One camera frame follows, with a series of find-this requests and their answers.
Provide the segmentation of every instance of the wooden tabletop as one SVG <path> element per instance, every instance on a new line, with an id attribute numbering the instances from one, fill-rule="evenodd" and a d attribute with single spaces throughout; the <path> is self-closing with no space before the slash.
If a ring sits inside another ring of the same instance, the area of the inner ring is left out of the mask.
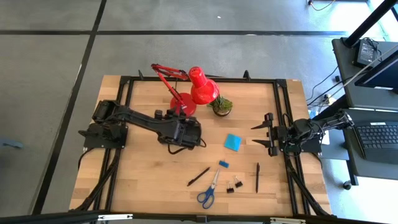
<path id="1" fill-rule="evenodd" d="M 116 99 L 119 80 L 120 76 L 104 76 L 98 101 Z M 194 116 L 201 123 L 206 148 L 195 147 L 192 151 L 184 150 L 171 155 L 167 146 L 158 143 L 156 133 L 129 124 L 128 139 L 121 154 L 116 179 L 112 211 L 209 215 L 292 214 L 283 155 L 269 157 L 264 146 L 251 141 L 267 139 L 265 129 L 250 130 L 251 127 L 261 124 L 265 113 L 273 113 L 274 125 L 278 123 L 272 85 L 218 84 L 221 95 L 233 102 L 233 110 L 226 117 L 220 118 L 211 108 L 197 106 Z M 301 81 L 287 80 L 287 84 L 293 119 L 307 118 Z M 189 93 L 191 85 L 189 82 L 178 82 L 177 90 Z M 134 82 L 130 107 L 153 116 L 157 109 L 167 110 L 171 98 L 162 82 Z M 224 147 L 228 134 L 243 139 L 238 152 Z M 104 149 L 95 149 L 83 158 L 70 208 L 79 206 L 97 184 L 103 155 Z M 318 159 L 311 154 L 302 154 L 301 158 L 306 186 L 323 209 L 331 212 Z M 228 162 L 229 168 L 218 165 L 220 160 Z M 258 194 L 257 163 L 261 167 Z M 209 172 L 187 187 L 187 183 L 207 167 L 211 167 Z M 217 169 L 220 169 L 220 175 L 215 189 L 215 202 L 210 209 L 205 210 L 197 202 L 197 195 L 210 186 Z M 238 176 L 243 186 L 235 188 L 235 193 L 227 194 L 227 182 L 234 183 L 234 176 Z M 303 213 L 299 188 L 296 186 L 295 190 L 299 211 Z M 106 197 L 106 192 L 104 190 L 103 198 Z M 101 208 L 103 207 L 104 199 L 101 201 Z"/>

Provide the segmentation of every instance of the red desk lamp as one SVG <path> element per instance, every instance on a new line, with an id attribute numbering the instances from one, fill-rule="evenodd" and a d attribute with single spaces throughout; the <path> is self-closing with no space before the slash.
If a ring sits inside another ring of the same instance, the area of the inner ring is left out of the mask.
<path id="1" fill-rule="evenodd" d="M 180 108 L 184 111 L 187 116 L 194 114 L 197 105 L 205 105 L 214 101 L 220 93 L 220 88 L 218 85 L 210 79 L 207 79 L 205 73 L 200 67 L 193 67 L 189 71 L 189 75 L 183 70 L 178 70 L 176 68 L 169 68 L 161 66 L 158 64 L 152 64 L 152 69 L 155 70 L 159 78 L 164 82 L 164 84 L 169 89 L 173 98 L 170 102 L 170 108 L 176 108 L 176 113 L 179 114 Z M 179 93 L 175 88 L 173 88 L 168 81 L 164 78 L 174 77 L 182 80 L 187 80 L 190 78 L 193 83 L 191 87 L 191 94 L 189 93 Z"/>

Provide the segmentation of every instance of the scissors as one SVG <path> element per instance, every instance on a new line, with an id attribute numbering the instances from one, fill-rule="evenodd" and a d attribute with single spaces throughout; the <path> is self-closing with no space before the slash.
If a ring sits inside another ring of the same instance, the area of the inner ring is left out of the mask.
<path id="1" fill-rule="evenodd" d="M 207 191 L 205 191 L 205 192 L 198 194 L 198 202 L 203 203 L 204 209 L 208 209 L 213 205 L 214 189 L 216 188 L 216 183 L 217 183 L 219 172 L 220 172 L 220 170 L 218 169 L 209 189 L 207 189 Z"/>

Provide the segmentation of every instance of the black desk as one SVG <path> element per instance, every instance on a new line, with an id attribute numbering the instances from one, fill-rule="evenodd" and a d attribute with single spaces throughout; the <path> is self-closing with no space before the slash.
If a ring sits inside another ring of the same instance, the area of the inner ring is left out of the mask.
<path id="1" fill-rule="evenodd" d="M 352 64 L 356 49 L 349 49 L 345 47 L 340 39 L 332 40 L 332 44 L 342 79 L 344 80 L 345 78 L 352 77 L 358 73 L 361 69 Z M 396 44 L 397 43 L 380 42 L 379 48 L 382 52 L 385 52 Z M 346 94 L 344 96 L 322 111 L 314 119 L 322 119 L 332 116 L 337 112 L 337 110 L 342 108 L 377 108 L 397 111 L 397 94 L 386 90 L 375 90 L 372 88 L 355 86 L 354 82 L 355 80 L 345 87 Z M 354 123 L 355 120 L 358 122 L 371 117 L 380 118 L 380 115 L 384 119 L 398 121 L 398 113 L 348 109 L 347 112 L 351 115 L 351 117 L 355 118 Z M 336 145 L 335 143 L 333 144 L 331 142 L 330 147 L 337 147 L 336 151 L 339 152 L 343 152 L 344 148 L 347 149 L 349 155 L 347 167 L 352 185 L 358 185 L 356 176 L 398 180 L 398 165 L 383 164 L 367 161 L 364 159 L 359 142 L 356 139 L 355 133 L 352 129 L 344 131 L 344 138 L 346 142 L 344 146 L 341 144 Z"/>

